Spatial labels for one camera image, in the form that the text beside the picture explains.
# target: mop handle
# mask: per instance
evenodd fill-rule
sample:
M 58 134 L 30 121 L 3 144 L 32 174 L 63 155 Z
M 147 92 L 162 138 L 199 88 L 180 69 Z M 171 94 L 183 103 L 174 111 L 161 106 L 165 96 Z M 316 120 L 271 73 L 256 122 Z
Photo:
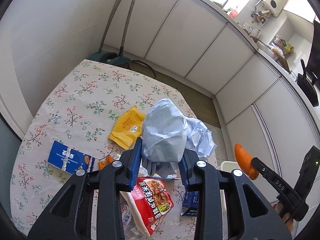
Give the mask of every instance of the mop handle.
M 113 7 L 113 9 L 112 9 L 112 11 L 111 11 L 109 20 L 108 20 L 108 22 L 107 22 L 107 26 L 106 26 L 106 28 L 105 28 L 105 30 L 104 30 L 104 33 L 103 33 L 103 36 L 102 36 L 102 40 L 101 40 L 101 43 L 100 43 L 100 47 L 99 47 L 98 53 L 101 53 L 101 52 L 102 52 L 102 46 L 103 46 L 104 40 L 105 40 L 105 38 L 106 38 L 106 36 L 107 36 L 107 32 L 108 32 L 109 27 L 110 27 L 110 25 L 111 25 L 112 19 L 113 19 L 113 17 L 115 16 L 115 13 L 116 13 L 116 11 L 117 11 L 117 9 L 118 9 L 118 7 L 119 7 L 120 2 L 121 2 L 121 0 L 117 0 L 116 3 L 115 3 L 115 5 L 114 5 L 114 7 Z
M 129 26 L 129 21 L 130 21 L 130 17 L 131 17 L 131 14 L 132 14 L 132 10 L 133 10 L 133 6 L 134 6 L 135 1 L 136 1 L 136 0 L 132 0 L 132 1 L 131 1 L 131 4 L 130 4 L 130 8 L 129 8 L 127 20 L 126 20 L 125 25 L 124 25 L 124 31 L 123 31 L 123 35 L 122 35 L 122 41 L 121 41 L 119 56 L 121 56 L 121 55 L 123 54 L 124 41 L 125 41 L 125 37 L 126 37 L 126 35 L 127 35 L 127 30 L 128 30 L 128 26 Z

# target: red noodle package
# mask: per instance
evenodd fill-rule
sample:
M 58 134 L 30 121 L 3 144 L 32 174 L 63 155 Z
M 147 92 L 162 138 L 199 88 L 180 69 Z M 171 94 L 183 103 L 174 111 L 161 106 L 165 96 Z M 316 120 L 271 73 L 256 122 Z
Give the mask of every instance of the red noodle package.
M 132 211 L 137 228 L 150 237 L 173 207 L 164 183 L 159 179 L 139 177 L 131 192 L 121 192 Z

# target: blue box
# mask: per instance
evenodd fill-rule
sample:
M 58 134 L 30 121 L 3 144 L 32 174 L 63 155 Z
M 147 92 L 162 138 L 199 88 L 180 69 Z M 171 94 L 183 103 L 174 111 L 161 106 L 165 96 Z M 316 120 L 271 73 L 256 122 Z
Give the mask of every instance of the blue box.
M 95 165 L 95 160 L 96 158 L 71 149 L 57 141 L 53 142 L 48 158 L 48 162 L 53 166 L 70 174 L 75 173 L 78 169 L 85 169 L 87 172 L 91 172 Z
M 198 214 L 199 191 L 186 191 L 182 206 L 182 216 L 196 217 Z

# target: floral tablecloth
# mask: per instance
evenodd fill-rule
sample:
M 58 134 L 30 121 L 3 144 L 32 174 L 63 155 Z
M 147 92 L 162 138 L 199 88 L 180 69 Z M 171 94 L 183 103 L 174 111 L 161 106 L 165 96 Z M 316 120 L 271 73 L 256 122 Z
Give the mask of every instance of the floral tablecloth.
M 124 149 L 107 137 L 118 117 L 134 105 L 146 114 L 161 98 L 170 98 L 185 116 L 195 117 L 176 89 L 134 71 L 83 60 L 42 104 L 19 148 L 10 187 L 15 226 L 27 235 L 70 177 L 47 162 L 54 140 L 96 158 L 115 158 Z M 209 163 L 217 167 L 214 154 Z M 166 182 L 166 188 L 175 206 L 151 238 L 193 239 L 196 219 L 180 216 L 181 181 Z

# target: metal screw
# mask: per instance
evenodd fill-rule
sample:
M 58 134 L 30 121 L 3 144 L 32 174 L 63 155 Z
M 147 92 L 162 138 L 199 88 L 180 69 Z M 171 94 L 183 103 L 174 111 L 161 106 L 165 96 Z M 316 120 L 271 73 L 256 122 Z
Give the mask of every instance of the metal screw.
M 84 169 L 79 169 L 79 170 L 76 171 L 76 175 L 77 175 L 77 176 L 82 176 L 82 175 L 84 175 L 84 174 L 85 174 Z
M 113 163 L 112 163 L 112 166 L 114 166 L 114 167 L 120 167 L 122 165 L 122 162 L 121 161 L 114 161 Z
M 204 161 L 197 161 L 197 166 L 199 166 L 199 167 L 205 167 L 206 165 L 207 165 L 207 163 Z
M 242 176 L 243 173 L 241 170 L 234 170 L 233 174 L 236 175 L 237 177 L 240 177 L 240 176 Z

